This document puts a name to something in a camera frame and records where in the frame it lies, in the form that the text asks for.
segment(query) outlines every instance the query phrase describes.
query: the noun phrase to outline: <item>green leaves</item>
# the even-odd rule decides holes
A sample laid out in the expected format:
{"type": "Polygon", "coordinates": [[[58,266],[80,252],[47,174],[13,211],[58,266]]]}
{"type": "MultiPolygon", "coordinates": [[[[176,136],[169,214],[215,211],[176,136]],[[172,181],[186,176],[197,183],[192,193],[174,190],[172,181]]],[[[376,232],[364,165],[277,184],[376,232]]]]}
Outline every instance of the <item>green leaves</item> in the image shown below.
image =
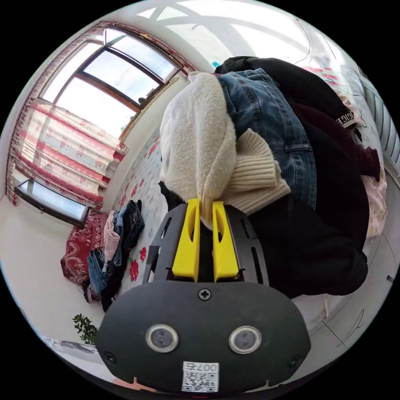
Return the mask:
{"type": "Polygon", "coordinates": [[[92,321],[82,314],[77,314],[72,320],[78,333],[82,333],[81,340],[87,345],[93,345],[98,329],[92,324],[92,321]]]}

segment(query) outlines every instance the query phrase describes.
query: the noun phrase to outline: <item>qr code label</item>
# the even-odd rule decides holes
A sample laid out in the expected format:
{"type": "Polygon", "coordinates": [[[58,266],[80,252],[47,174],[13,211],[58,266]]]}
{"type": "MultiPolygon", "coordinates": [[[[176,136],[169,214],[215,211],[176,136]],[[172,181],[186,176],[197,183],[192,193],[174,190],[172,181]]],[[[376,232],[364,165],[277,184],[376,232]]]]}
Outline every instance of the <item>qr code label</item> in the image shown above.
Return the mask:
{"type": "Polygon", "coordinates": [[[182,391],[214,393],[218,391],[220,366],[217,362],[183,363],[182,391]]]}

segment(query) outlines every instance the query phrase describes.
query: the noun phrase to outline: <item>window pane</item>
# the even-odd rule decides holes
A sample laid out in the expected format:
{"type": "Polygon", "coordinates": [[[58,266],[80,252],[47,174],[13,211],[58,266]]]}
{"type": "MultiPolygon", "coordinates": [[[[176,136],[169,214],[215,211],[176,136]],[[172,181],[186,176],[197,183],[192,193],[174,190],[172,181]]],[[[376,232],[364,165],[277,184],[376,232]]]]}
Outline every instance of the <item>window pane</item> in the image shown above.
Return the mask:
{"type": "Polygon", "coordinates": [[[54,99],[71,75],[100,47],[101,45],[96,43],[87,43],[84,45],[56,74],[50,85],[45,88],[42,98],[50,103],[54,102],[54,99]]]}
{"type": "Polygon", "coordinates": [[[78,78],[60,96],[57,105],[96,124],[119,138],[135,112],[100,89],[78,78]]]}
{"type": "Polygon", "coordinates": [[[165,80],[176,69],[173,64],[152,48],[129,36],[123,37],[113,44],[112,47],[137,60],[162,80],[165,80]]]}
{"type": "Polygon", "coordinates": [[[104,51],[93,60],[85,72],[108,83],[139,103],[158,87],[157,82],[122,58],[104,51]]]}
{"type": "Polygon", "coordinates": [[[81,220],[86,206],[59,195],[45,186],[33,181],[27,181],[19,189],[39,203],[68,217],[81,220]]]}
{"type": "Polygon", "coordinates": [[[120,36],[125,36],[125,34],[118,32],[117,30],[114,30],[114,29],[106,29],[105,30],[105,42],[106,43],[109,43],[112,40],[119,38],[120,36]]]}

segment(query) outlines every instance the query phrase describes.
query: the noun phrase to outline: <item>pile of clothes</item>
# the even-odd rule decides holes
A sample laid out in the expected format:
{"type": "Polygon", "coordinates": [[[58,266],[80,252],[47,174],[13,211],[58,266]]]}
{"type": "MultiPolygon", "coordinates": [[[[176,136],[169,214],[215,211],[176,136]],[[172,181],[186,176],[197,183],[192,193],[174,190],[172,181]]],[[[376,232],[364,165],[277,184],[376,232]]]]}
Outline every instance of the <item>pile of clothes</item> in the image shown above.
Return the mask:
{"type": "Polygon", "coordinates": [[[271,287],[290,298],[357,290],[367,184],[379,187],[383,170],[347,99],[274,58],[233,57],[188,78],[162,119],[159,185],[168,210],[200,199],[200,261],[212,265],[212,202],[223,200],[249,216],[271,287]]]}
{"type": "Polygon", "coordinates": [[[106,312],[117,295],[131,250],[145,227],[142,202],[129,203],[120,211],[111,210],[104,227],[104,247],[90,251],[87,258],[89,280],[83,284],[86,301],[101,301],[106,312]]]}

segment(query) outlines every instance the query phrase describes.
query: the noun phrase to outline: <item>blue jeans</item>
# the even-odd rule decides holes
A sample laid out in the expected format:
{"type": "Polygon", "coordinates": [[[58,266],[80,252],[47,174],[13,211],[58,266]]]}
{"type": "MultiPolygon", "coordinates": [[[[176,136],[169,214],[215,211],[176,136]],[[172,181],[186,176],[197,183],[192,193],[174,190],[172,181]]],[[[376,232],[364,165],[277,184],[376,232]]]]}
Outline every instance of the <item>blue jeans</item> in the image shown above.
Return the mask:
{"type": "Polygon", "coordinates": [[[104,265],[104,250],[91,250],[87,262],[89,265],[90,284],[93,290],[97,294],[100,294],[100,292],[106,287],[107,282],[106,276],[102,271],[104,265]]]}
{"type": "Polygon", "coordinates": [[[132,249],[136,246],[140,232],[142,232],[145,223],[138,205],[130,200],[129,203],[121,208],[114,215],[114,231],[119,235],[117,250],[112,262],[119,267],[122,264],[122,254],[124,249],[132,249]]]}
{"type": "Polygon", "coordinates": [[[248,128],[268,143],[292,193],[315,209],[317,173],[307,134],[273,79],[258,68],[217,77],[239,138],[248,128]]]}

